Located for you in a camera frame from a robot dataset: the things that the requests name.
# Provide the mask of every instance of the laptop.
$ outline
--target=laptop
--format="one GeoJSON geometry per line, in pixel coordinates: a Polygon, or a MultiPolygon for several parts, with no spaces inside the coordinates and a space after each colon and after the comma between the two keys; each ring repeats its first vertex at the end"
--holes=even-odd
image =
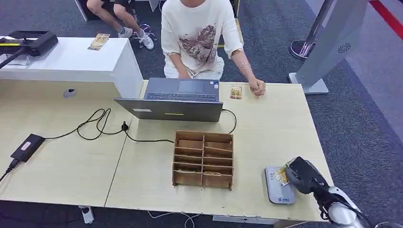
{"type": "Polygon", "coordinates": [[[219,81],[152,77],[143,99],[115,98],[139,119],[218,122],[219,81]]]}

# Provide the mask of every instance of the snack package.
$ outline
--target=snack package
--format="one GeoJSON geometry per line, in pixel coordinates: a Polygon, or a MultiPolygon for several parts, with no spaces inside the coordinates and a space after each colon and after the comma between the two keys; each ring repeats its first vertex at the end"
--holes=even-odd
{"type": "Polygon", "coordinates": [[[278,180],[281,186],[286,186],[289,183],[286,176],[286,165],[281,166],[277,171],[275,171],[274,177],[278,180]]]}
{"type": "Polygon", "coordinates": [[[92,41],[91,45],[88,47],[88,50],[99,51],[102,46],[108,41],[109,36],[110,34],[99,33],[92,41]]]}
{"type": "Polygon", "coordinates": [[[240,86],[233,86],[231,87],[231,99],[242,99],[242,87],[240,86]]]}

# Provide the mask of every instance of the yellow label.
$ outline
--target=yellow label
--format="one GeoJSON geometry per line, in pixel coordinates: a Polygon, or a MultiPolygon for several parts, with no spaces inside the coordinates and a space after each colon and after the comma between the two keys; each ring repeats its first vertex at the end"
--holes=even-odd
{"type": "Polygon", "coordinates": [[[165,115],[184,115],[183,113],[165,113],[165,115]]]}
{"type": "Polygon", "coordinates": [[[0,44],[0,46],[19,46],[20,44],[0,44]]]}

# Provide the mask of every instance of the sneaker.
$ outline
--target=sneaker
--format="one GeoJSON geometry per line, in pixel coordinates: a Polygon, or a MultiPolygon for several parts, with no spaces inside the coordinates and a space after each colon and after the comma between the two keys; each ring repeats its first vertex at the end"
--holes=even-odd
{"type": "Polygon", "coordinates": [[[119,38],[130,38],[132,36],[132,34],[133,34],[133,29],[125,27],[125,33],[124,34],[119,33],[119,38]]]}
{"type": "Polygon", "coordinates": [[[143,37],[140,38],[140,42],[142,42],[148,50],[152,50],[154,48],[153,40],[144,32],[144,30],[143,34],[143,37]]]}

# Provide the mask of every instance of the cardboard organizer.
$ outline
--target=cardboard organizer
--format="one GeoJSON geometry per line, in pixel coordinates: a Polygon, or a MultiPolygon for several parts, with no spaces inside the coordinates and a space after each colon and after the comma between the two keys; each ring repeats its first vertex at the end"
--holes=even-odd
{"type": "Polygon", "coordinates": [[[172,184],[232,187],[232,134],[177,131],[172,184]]]}

